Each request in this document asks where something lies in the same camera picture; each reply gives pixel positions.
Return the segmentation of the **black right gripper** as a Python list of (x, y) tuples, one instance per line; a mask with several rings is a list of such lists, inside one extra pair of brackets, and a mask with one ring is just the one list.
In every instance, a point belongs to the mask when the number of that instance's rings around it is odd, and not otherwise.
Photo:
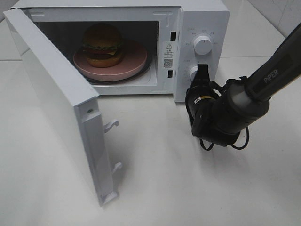
[(186, 91), (185, 103), (195, 100), (198, 97), (209, 96), (209, 98), (217, 99), (219, 95), (209, 86), (210, 77), (207, 64), (198, 64), (194, 81)]

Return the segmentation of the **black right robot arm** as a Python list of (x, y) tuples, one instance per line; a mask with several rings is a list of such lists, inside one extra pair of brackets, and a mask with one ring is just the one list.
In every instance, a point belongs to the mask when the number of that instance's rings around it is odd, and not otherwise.
[[(228, 79), (224, 86), (210, 80), (207, 64), (198, 64), (185, 106), (192, 135), (200, 144), (246, 148), (248, 126), (269, 110), (269, 100), (279, 90), (301, 75), (301, 27), (298, 25), (277, 48), (271, 58), (251, 76)], [(237, 147), (240, 132), (246, 131), (246, 142)]]

